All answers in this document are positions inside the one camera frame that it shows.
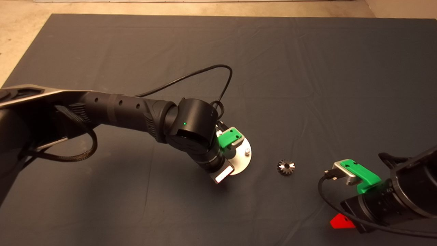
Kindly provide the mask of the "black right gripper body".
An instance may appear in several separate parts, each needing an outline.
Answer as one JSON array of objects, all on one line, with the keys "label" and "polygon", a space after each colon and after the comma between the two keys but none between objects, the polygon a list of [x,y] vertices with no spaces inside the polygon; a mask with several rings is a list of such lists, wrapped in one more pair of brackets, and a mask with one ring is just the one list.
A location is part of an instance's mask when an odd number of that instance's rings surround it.
[{"label": "black right gripper body", "polygon": [[403,223],[403,191],[388,179],[367,192],[343,200],[345,212],[380,226]]}]

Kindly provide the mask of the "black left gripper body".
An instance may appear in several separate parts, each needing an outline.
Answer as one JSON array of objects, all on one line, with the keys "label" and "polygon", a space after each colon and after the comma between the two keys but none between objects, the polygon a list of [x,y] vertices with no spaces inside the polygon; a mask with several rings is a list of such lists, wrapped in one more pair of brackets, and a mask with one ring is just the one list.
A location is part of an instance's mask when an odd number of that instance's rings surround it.
[{"label": "black left gripper body", "polygon": [[195,155],[195,162],[208,173],[215,184],[220,184],[234,172],[234,165],[225,157],[223,150],[212,149]]}]

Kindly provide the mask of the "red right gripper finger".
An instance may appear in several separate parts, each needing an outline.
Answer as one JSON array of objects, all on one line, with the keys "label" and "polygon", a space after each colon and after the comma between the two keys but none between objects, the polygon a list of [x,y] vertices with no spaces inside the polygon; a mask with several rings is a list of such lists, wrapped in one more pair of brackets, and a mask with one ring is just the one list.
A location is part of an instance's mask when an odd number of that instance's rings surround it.
[{"label": "red right gripper finger", "polygon": [[337,214],[330,220],[333,229],[354,229],[355,225],[348,217],[343,214]]}]

